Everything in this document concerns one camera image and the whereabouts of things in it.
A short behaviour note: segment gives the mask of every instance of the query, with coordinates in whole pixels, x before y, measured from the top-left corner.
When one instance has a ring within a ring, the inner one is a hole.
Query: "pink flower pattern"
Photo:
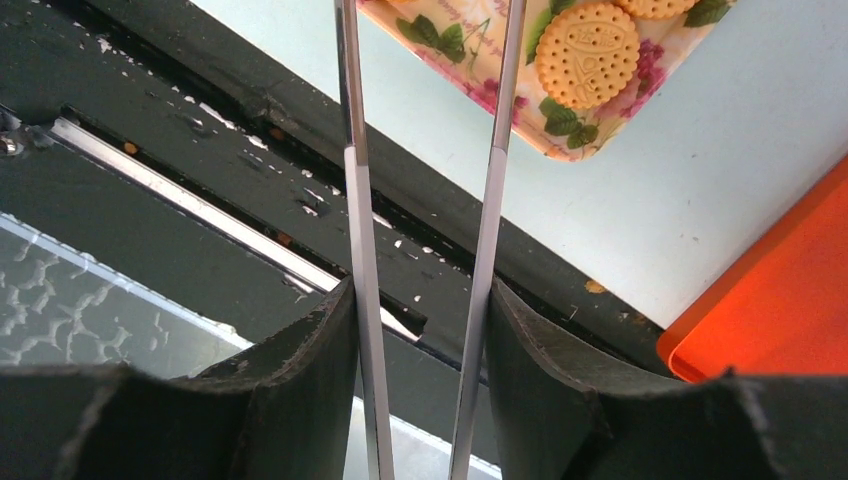
[[[595,111],[595,116],[604,118],[620,115],[623,118],[633,118],[668,76],[666,70],[656,65],[664,54],[665,49],[662,45],[643,40],[639,46],[639,61],[636,62],[636,73],[633,78],[618,95],[600,106]]]
[[[498,86],[499,82],[494,78],[488,78],[481,85],[473,86],[470,83],[464,85],[465,93],[478,105],[483,107],[492,115],[495,114],[495,107],[498,103]],[[527,98],[521,95],[516,95],[512,104],[512,124],[518,125],[520,118],[520,110],[530,103]]]

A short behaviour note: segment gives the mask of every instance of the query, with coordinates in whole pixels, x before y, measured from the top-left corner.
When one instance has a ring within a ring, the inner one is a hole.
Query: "light blue surface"
[[[331,1],[195,3],[338,100]],[[360,37],[369,123],[481,198],[492,117],[361,16]],[[846,79],[844,0],[739,0],[589,161],[514,137],[504,216],[667,326],[848,150]]]

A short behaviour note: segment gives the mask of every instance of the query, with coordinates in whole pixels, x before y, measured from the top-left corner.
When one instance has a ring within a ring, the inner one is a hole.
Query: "floral plate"
[[[556,160],[586,159],[615,137],[736,0],[700,0],[665,20],[634,18],[642,39],[636,74],[612,100],[572,110],[548,98],[536,45],[562,11],[598,0],[527,0],[513,131]],[[489,113],[494,113],[509,0],[358,0],[359,9]]]

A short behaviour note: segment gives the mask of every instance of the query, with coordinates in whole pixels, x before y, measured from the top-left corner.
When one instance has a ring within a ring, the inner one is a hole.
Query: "round biscuit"
[[[610,3],[587,3],[560,13],[536,48],[542,88],[557,103],[578,109],[616,96],[633,78],[637,60],[636,24]]]
[[[698,0],[615,0],[627,13],[639,18],[671,18],[689,10]]]

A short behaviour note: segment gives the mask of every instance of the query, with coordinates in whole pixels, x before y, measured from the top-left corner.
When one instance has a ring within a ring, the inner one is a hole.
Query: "metal rod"
[[[339,89],[345,112],[344,151],[353,284],[359,317],[359,358],[365,407],[365,439],[371,480],[394,480],[386,360],[380,323],[377,252],[371,217],[371,183],[359,68],[356,0],[335,0]]]
[[[495,126],[492,148],[489,152],[489,169],[483,196],[483,213],[477,238],[477,257],[474,261],[474,278],[471,284],[471,301],[468,308],[468,326],[465,330],[465,347],[462,354],[459,398],[453,431],[450,479],[468,478],[471,459],[471,442],[474,437],[474,412],[477,390],[480,385],[480,362],[483,357],[483,328],[492,278],[495,273],[495,253],[501,220],[504,180],[506,178],[507,151],[512,129],[515,85],[521,57],[521,38],[524,30],[526,0],[511,0],[506,22],[504,58],[501,64],[498,103],[495,109]]]

